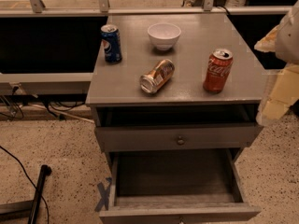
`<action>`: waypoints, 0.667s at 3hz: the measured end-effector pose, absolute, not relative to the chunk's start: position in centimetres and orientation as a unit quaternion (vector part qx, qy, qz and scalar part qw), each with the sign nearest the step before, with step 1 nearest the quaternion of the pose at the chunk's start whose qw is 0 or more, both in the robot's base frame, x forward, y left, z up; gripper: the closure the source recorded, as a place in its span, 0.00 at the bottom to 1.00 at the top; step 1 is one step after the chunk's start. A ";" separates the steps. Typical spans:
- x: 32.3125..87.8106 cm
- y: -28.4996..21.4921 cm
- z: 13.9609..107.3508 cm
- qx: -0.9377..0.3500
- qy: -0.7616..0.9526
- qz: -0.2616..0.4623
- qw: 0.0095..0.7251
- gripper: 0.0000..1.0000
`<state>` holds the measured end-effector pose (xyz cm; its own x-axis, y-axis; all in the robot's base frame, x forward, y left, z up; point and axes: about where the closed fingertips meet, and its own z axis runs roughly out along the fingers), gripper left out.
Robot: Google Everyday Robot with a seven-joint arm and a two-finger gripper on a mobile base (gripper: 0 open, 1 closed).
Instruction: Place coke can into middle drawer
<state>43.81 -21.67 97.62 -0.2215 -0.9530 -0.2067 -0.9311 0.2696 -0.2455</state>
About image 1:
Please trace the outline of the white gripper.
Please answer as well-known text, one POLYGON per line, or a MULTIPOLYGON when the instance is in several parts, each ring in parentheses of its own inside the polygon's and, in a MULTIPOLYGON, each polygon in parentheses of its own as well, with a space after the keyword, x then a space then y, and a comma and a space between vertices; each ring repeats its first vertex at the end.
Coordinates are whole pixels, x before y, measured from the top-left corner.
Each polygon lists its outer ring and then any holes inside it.
POLYGON ((299 100, 299 0, 254 48, 260 52, 275 52, 288 63, 271 74, 266 82, 256 121, 268 126, 281 119, 299 100))

